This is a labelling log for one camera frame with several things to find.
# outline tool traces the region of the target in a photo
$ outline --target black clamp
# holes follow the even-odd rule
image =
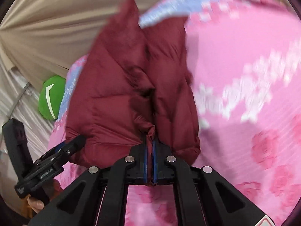
[[[47,183],[64,171],[63,165],[69,161],[71,155],[85,145],[85,137],[80,135],[68,144],[61,143],[52,148],[33,162],[27,146],[24,125],[12,118],[2,127],[7,151],[18,177],[15,185],[20,198],[28,194],[41,200],[45,205],[49,203],[51,194]]]
[[[78,136],[61,148],[47,152],[33,164],[23,124],[10,120],[3,126],[3,132],[19,178],[15,187],[19,197],[29,193],[43,199],[43,183],[61,173],[62,165],[85,143],[85,138]],[[212,167],[189,167],[157,138],[153,141],[152,161],[147,160],[147,154],[144,140],[112,167],[90,167],[28,226],[122,226],[128,186],[145,185],[147,179],[156,186],[173,185],[179,226],[256,226],[262,219],[273,225],[263,211]],[[148,162],[152,163],[152,178],[147,177]]]

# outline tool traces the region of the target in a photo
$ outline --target finger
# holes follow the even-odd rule
[[[56,179],[53,179],[53,187],[56,191],[60,191],[61,190],[61,184],[59,181],[57,181]]]
[[[44,203],[36,198],[28,197],[27,202],[36,213],[40,212],[44,208]]]

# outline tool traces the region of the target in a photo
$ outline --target beige tent wall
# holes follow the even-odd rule
[[[88,53],[121,0],[16,0],[0,25],[0,56],[38,90]],[[159,0],[136,0],[143,12]]]
[[[27,81],[20,72],[16,69],[7,71],[0,58],[0,127],[7,122],[11,107],[26,84]],[[33,160],[46,152],[53,128],[53,122],[44,120],[39,114],[38,99],[38,92],[30,86],[12,113],[12,117],[24,123],[28,148]],[[14,191],[17,181],[0,128],[0,194],[9,207],[20,213],[22,201]]]

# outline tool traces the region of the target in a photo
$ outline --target maroon puffer jacket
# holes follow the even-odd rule
[[[86,136],[71,162],[100,168],[127,156],[147,133],[192,164],[200,153],[198,117],[186,68],[186,18],[138,25],[126,0],[97,37],[70,101],[66,139]]]

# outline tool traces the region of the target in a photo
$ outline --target green ball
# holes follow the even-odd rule
[[[65,92],[66,79],[54,76],[47,80],[40,94],[39,111],[47,120],[56,120]]]

